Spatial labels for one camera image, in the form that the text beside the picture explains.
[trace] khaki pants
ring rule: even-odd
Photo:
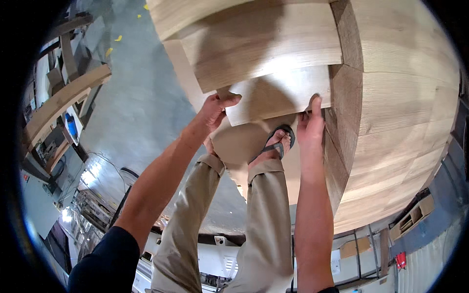
[[[176,210],[153,257],[152,292],[202,291],[197,237],[225,167],[210,154],[199,158],[179,193]],[[285,292],[293,277],[290,211],[282,163],[264,161],[249,172],[246,242],[238,273],[223,293]]]

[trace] wooden plank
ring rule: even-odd
[[[216,93],[216,91],[205,94],[202,92],[180,40],[168,40],[163,43],[163,46],[165,47],[169,60],[173,64],[176,78],[182,90],[186,93],[186,97],[194,107],[194,110],[199,112],[205,99],[210,94]]]
[[[350,173],[362,112],[362,72],[347,65],[329,66],[333,107],[325,110],[325,127]]]
[[[453,122],[454,118],[429,122],[419,155],[421,156],[444,146],[448,140]]]
[[[351,176],[347,181],[342,201],[366,198],[380,190],[400,184],[406,177],[414,159],[399,161],[382,168]]]
[[[347,184],[349,173],[342,162],[340,155],[332,142],[329,133],[325,131],[325,145],[324,145],[324,172],[327,191],[331,201],[333,214],[336,213],[344,189]]]
[[[58,68],[52,68],[46,75],[50,84],[48,93],[53,96],[65,86],[65,83]]]
[[[339,33],[343,63],[363,71],[362,44],[352,4],[349,0],[340,0],[332,2],[331,9]]]
[[[457,89],[451,88],[446,83],[437,82],[430,121],[454,118],[458,105],[458,94]]]
[[[323,98],[321,107],[331,106],[331,87],[326,65],[276,72],[226,87],[241,94],[236,106],[227,108],[232,126],[304,111],[314,93]]]
[[[418,0],[351,0],[365,72],[421,75],[457,89],[459,64],[445,33]]]
[[[54,28],[51,29],[49,36],[47,37],[45,43],[49,42],[50,40],[62,36],[66,32],[70,32],[71,30],[83,27],[93,22],[93,16],[91,14],[87,14],[84,16],[77,16],[65,23],[62,23]]]
[[[428,125],[422,123],[359,136],[350,176],[414,159],[422,150]]]
[[[408,180],[419,176],[422,173],[428,173],[430,170],[432,170],[439,162],[443,149],[444,146],[415,158],[414,162],[409,168],[408,173],[406,174],[405,179]]]
[[[296,68],[341,64],[327,3],[245,3],[178,33],[202,92]]]
[[[381,250],[381,272],[380,277],[386,276],[388,273],[389,264],[389,229],[385,228],[379,232],[379,246]]]
[[[398,73],[363,73],[360,135],[430,120],[436,81]]]
[[[47,164],[45,165],[46,172],[51,174],[52,170],[55,168],[60,158],[65,154],[69,147],[70,144],[66,139],[64,139],[59,147],[55,150],[54,155],[47,161]]]
[[[78,74],[78,68],[73,57],[72,45],[70,44],[70,33],[65,33],[60,36],[60,44],[62,47],[62,58],[65,70],[67,71],[68,80],[70,82],[77,79],[80,75]]]
[[[147,0],[151,19],[161,41],[186,26],[223,9],[250,0]]]
[[[101,65],[75,79],[48,99],[26,125],[28,150],[34,148],[46,128],[68,107],[84,95],[88,95],[92,87],[107,82],[110,76],[111,70],[107,64]]]

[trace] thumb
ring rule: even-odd
[[[237,105],[241,100],[241,95],[229,95],[223,101],[220,101],[220,107],[226,108]]]

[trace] cardboard box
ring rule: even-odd
[[[370,239],[368,236],[357,239],[358,251],[360,253],[370,249]],[[347,258],[356,255],[355,240],[349,241],[340,247],[340,258]]]

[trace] gray floor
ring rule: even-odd
[[[195,112],[180,88],[171,62],[155,32],[145,1],[83,1],[82,9],[93,14],[95,22],[86,31],[83,44],[93,61],[109,64],[112,78],[94,103],[94,110],[81,137],[90,153],[86,165],[94,178],[89,188],[111,206],[124,196],[124,185],[116,168],[128,167],[141,173],[169,145],[194,117]],[[122,35],[120,42],[114,41]],[[108,58],[105,52],[112,48]],[[201,147],[192,159],[185,182]],[[171,216],[173,197],[164,214]],[[202,233],[244,233],[246,203],[236,185],[225,174],[221,179]]]

